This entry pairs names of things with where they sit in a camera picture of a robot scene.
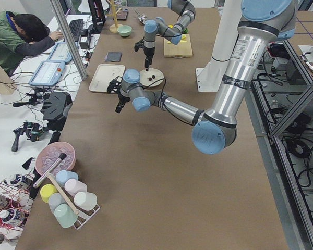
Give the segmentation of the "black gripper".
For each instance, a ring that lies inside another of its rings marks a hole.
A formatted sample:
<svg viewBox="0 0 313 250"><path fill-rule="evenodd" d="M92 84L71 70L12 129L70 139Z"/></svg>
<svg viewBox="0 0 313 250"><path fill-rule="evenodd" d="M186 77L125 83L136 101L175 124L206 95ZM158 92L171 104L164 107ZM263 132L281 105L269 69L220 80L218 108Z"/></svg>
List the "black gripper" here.
<svg viewBox="0 0 313 250"><path fill-rule="evenodd" d="M125 103L130 101L130 98L121 93L121 83L122 77L117 76L113 80L109 82L109 85L106 89L107 93L113 93L118 95L119 102L116 106L115 112L120 113L122 109L125 107Z"/></svg>
<svg viewBox="0 0 313 250"><path fill-rule="evenodd" d="M144 55L146 56L144 60L145 71L149 71L149 67L152 64L152 57L155 52L155 42L149 42L144 39L135 43L134 51L137 52L139 49L143 49Z"/></svg>

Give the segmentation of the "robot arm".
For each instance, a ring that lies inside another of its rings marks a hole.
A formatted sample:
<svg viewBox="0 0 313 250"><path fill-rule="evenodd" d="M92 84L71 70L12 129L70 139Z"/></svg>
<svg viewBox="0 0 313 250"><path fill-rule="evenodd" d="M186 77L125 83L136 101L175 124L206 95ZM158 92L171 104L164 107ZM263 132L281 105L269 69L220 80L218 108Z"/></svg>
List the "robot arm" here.
<svg viewBox="0 0 313 250"><path fill-rule="evenodd" d="M238 38L221 79L212 106L201 110L168 96L164 91L149 91L140 82L136 69L127 69L119 86L114 87L121 112L131 102L137 112L151 106L169 112L191 124L192 141L205 154L217 154L237 136L236 114L270 42L291 38L295 32L296 1L242 1Z"/></svg>
<svg viewBox="0 0 313 250"><path fill-rule="evenodd" d="M144 23L143 38L135 43L134 51L143 49L145 55L144 68L149 70L155 53L155 41L159 35L172 44L177 45L186 28L194 21L196 11L190 1L172 0L168 1L168 8L179 15L172 27L165 23L161 17L146 20Z"/></svg>

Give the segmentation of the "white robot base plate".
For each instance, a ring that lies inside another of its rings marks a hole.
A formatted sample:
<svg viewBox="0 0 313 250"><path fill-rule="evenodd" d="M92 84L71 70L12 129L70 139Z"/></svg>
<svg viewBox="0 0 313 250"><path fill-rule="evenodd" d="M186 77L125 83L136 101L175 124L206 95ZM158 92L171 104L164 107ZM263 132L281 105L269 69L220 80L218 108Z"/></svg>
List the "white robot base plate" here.
<svg viewBox="0 0 313 250"><path fill-rule="evenodd" d="M196 82L199 92L217 92L219 89L219 82L213 76L213 70L208 67L196 68Z"/></svg>

